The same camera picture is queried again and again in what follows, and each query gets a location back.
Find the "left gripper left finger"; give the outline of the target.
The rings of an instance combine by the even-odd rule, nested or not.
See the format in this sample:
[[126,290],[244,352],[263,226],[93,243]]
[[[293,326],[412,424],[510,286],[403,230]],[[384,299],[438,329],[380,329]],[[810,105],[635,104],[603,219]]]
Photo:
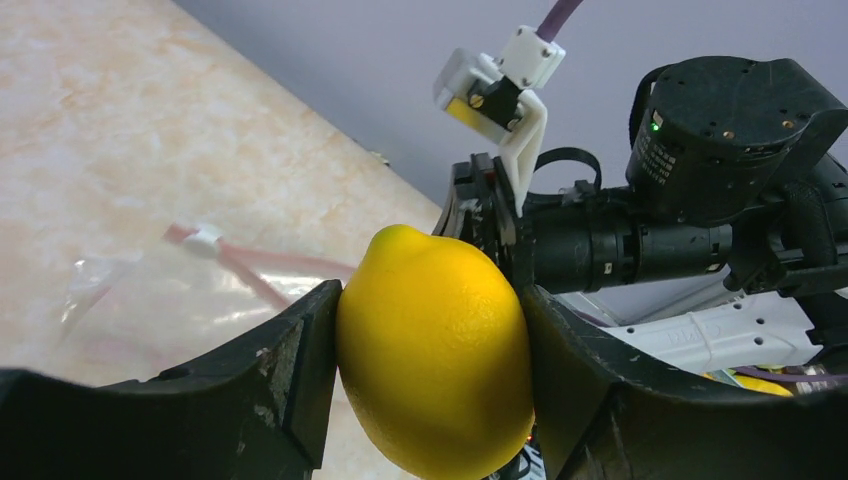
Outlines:
[[308,479],[323,463],[342,285],[147,381],[1,373],[5,479]]

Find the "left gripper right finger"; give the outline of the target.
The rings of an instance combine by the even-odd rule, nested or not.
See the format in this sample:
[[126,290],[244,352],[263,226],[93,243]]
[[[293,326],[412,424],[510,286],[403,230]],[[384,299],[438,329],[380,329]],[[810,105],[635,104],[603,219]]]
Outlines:
[[520,295],[550,479],[843,479],[847,390],[779,397],[679,370]]

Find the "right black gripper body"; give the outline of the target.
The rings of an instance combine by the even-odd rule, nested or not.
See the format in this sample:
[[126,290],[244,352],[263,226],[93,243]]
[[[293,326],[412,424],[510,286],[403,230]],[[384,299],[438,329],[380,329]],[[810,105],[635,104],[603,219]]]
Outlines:
[[487,153],[452,166],[447,200],[433,233],[471,244],[497,265],[530,263],[530,229],[518,217],[501,159]]

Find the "yellow lemon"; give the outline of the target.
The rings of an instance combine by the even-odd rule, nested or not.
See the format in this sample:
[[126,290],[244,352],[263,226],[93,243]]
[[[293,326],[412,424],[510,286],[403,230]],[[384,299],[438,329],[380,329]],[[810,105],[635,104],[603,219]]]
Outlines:
[[339,300],[336,355],[369,440],[419,478],[484,478],[531,431],[522,308],[465,242],[407,225],[379,231]]

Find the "clear zip top bag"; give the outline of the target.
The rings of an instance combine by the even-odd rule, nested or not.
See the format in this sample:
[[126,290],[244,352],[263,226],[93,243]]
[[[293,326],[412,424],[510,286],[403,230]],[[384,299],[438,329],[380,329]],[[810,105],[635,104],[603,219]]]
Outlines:
[[194,358],[292,306],[337,261],[240,246],[212,225],[174,223],[135,258],[74,264],[58,352],[119,377],[143,377]]

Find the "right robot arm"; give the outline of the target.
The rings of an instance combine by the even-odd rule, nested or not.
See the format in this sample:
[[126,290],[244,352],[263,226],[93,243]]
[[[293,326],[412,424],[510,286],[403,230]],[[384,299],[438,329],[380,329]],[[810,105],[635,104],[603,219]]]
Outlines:
[[520,199],[504,156],[456,164],[436,233],[553,294],[724,271],[788,300],[801,363],[847,360],[847,172],[829,152],[846,105],[791,59],[706,56],[638,85],[623,187],[600,177]]

